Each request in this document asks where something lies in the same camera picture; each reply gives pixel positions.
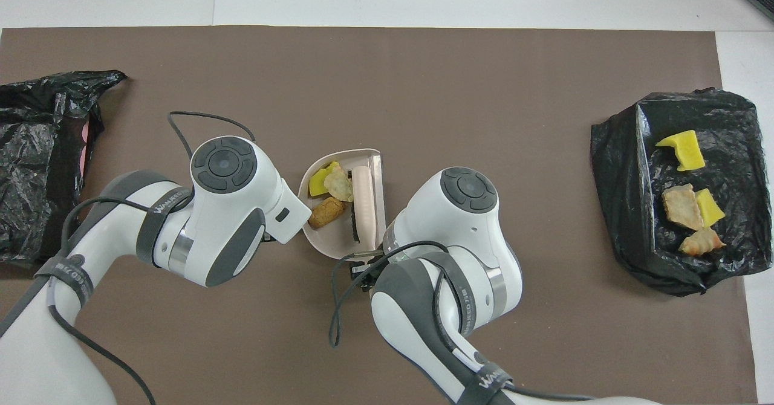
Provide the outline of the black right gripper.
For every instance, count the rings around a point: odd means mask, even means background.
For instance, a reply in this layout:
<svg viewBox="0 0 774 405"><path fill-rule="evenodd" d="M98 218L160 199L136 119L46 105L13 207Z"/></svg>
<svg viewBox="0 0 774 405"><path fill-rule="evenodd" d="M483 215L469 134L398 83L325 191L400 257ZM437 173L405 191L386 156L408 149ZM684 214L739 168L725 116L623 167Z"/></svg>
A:
<svg viewBox="0 0 774 405"><path fill-rule="evenodd" d="M380 273L380 270L378 269L368 272L374 264L376 264L376 260L351 263L351 280L353 283L357 281L357 288L360 288L361 290L373 289Z"/></svg>

